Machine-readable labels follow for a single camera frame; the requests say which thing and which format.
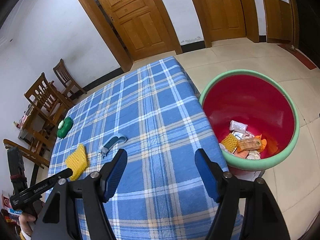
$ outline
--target human hand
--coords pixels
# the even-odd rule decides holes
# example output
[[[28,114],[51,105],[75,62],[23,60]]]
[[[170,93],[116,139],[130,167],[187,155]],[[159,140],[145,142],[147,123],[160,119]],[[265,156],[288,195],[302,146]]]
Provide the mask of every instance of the human hand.
[[[23,212],[19,216],[20,227],[23,232],[25,232],[28,236],[32,235],[32,229],[28,222],[34,222],[36,218],[28,213]]]
[[[38,208],[36,209],[36,213],[39,214],[40,210],[42,209],[42,207],[44,206],[44,202],[41,201],[41,205],[39,205],[40,203],[37,204]],[[26,212],[23,212],[20,216],[19,216],[19,222],[20,222],[20,227],[21,230],[23,232],[25,232],[28,236],[32,235],[33,232],[33,228],[34,228],[34,222],[36,221],[36,218]]]

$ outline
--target floor tile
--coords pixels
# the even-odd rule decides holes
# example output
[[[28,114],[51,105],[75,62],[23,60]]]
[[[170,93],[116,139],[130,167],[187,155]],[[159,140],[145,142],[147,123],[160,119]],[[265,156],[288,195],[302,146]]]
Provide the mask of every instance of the floor tile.
[[[264,69],[259,64],[259,60],[257,58],[230,60],[222,63],[228,70],[249,69],[249,70],[258,71],[262,74],[266,74]]]
[[[304,120],[300,109],[297,107],[297,104],[295,103],[295,101],[293,101],[294,105],[296,106],[297,112],[298,112],[298,117],[299,117],[299,127],[302,127],[304,125],[306,125],[306,120]]]
[[[283,57],[283,61],[285,64],[290,64],[292,69],[294,69],[301,78],[312,78],[316,76],[320,77],[320,72],[318,72],[316,69],[314,69],[315,71],[308,69],[293,55],[289,55],[289,57]]]
[[[239,211],[241,215],[244,215],[244,208],[245,208],[245,198],[239,199]]]
[[[318,160],[320,160],[320,118],[308,123],[308,128],[316,147]]]
[[[313,92],[316,94],[317,98],[320,99],[320,78],[318,78],[318,77],[307,78],[307,79],[305,79],[305,82],[313,90]]]
[[[304,79],[284,81],[279,84],[293,99],[306,123],[319,117],[320,100]]]
[[[283,212],[284,221],[292,240],[299,239],[318,214],[320,210],[319,196],[320,186],[295,206]]]
[[[241,48],[246,49],[254,57],[279,56],[278,50],[271,46],[270,43],[246,43],[241,44]]]
[[[199,67],[219,62],[211,49],[199,49],[175,56],[184,69]]]
[[[259,57],[257,58],[257,62],[263,69],[263,72],[276,82],[301,78],[284,57]]]
[[[250,52],[242,48],[242,44],[216,46],[212,47],[211,50],[215,53],[218,62],[253,57]]]
[[[292,153],[274,167],[278,205],[282,212],[293,207],[320,183],[320,166],[311,134],[305,125]]]
[[[276,43],[264,43],[264,44],[266,45],[266,47],[270,47],[271,49],[273,49],[279,56],[284,56],[284,57],[293,56],[290,52],[279,47]]]
[[[272,192],[275,200],[278,200],[276,177],[275,177],[275,172],[274,172],[273,168],[267,169],[262,177],[266,181],[266,183],[268,184],[268,187],[269,187],[270,191]]]
[[[202,93],[203,89],[213,78],[225,71],[227,71],[227,69],[222,63],[214,63],[186,69],[186,72],[200,93]]]
[[[173,50],[173,51],[168,51],[165,53],[161,53],[158,55],[154,55],[151,57],[137,60],[133,63],[131,70],[136,70],[136,69],[141,68],[147,64],[153,63],[155,61],[158,61],[158,60],[166,58],[166,57],[175,56],[175,55],[176,55],[176,52]]]
[[[253,43],[248,38],[236,38],[236,39],[227,39],[221,41],[213,41],[212,47],[221,46],[221,45],[229,45],[229,44],[240,44],[240,43]]]

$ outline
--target wooden door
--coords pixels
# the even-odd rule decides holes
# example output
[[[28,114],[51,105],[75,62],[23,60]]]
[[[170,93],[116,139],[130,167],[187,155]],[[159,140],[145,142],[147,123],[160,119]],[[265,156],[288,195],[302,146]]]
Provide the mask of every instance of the wooden door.
[[[263,0],[266,14],[267,42],[290,43],[293,40],[292,8],[282,0]]]
[[[241,0],[200,0],[211,41],[246,36]]]
[[[154,0],[99,0],[133,60],[174,50]]]

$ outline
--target table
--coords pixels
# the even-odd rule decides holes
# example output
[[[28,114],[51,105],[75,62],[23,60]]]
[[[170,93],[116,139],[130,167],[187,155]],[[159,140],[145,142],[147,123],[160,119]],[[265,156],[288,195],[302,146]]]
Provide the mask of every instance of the table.
[[[28,109],[25,111],[25,115],[27,116],[27,118],[25,119],[22,127],[20,128],[18,139],[22,139],[26,143],[31,145],[31,142],[27,139],[27,135],[31,135],[34,138],[46,144],[48,148],[52,148],[53,143],[37,131],[41,130],[45,123],[45,120],[43,120],[42,115],[39,114],[37,109],[32,104],[28,105]]]
[[[174,57],[131,72],[69,110],[74,125],[57,139],[49,174],[66,168],[79,143],[89,166],[80,176],[99,171],[118,148],[128,164],[113,198],[104,205],[117,239],[204,239],[217,210],[194,162],[203,148],[223,171],[227,164],[199,104],[198,92]],[[102,159],[99,146],[114,133],[128,140]],[[82,200],[77,200],[83,239],[90,239]],[[232,239],[238,239],[238,212]]]

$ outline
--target door frame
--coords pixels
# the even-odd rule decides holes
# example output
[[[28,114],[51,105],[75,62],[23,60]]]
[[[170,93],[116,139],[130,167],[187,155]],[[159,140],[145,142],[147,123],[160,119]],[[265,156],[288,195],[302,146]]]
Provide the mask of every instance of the door frame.
[[[122,47],[117,36],[105,19],[103,13],[100,11],[98,5],[94,0],[78,0],[82,5],[84,11],[92,21],[101,38],[110,49],[113,56],[116,58],[120,67],[124,72],[130,71],[132,67],[132,60],[127,52]]]
[[[293,45],[295,49],[297,49],[299,46],[299,15],[298,15],[297,1],[289,0],[289,4],[292,10],[291,23],[292,23],[292,29],[293,29],[293,37],[290,42],[290,45]]]
[[[201,0],[192,0],[199,18],[204,44],[206,48],[212,46],[208,23],[205,19],[205,13],[202,8]],[[244,14],[244,24],[246,28],[246,36],[253,42],[259,42],[258,16],[254,0],[241,0],[242,10]]]
[[[103,41],[110,49],[113,56],[116,58],[120,67],[123,69],[124,72],[130,71],[133,61],[130,58],[130,56],[127,54],[125,49],[122,47],[120,41],[114,34],[112,28],[110,27],[109,23],[105,19],[103,13],[100,11],[95,1],[94,0],[78,0],[78,1],[82,5],[84,11],[89,16],[90,20],[92,21],[98,33],[102,37]],[[160,12],[162,19],[164,20],[164,25],[167,28],[167,31],[169,33],[169,36],[172,42],[172,48],[175,50],[177,55],[181,54],[182,49],[181,49],[177,34],[173,28],[172,22],[170,20],[170,17],[168,15],[168,12],[162,0],[154,0],[154,2]]]

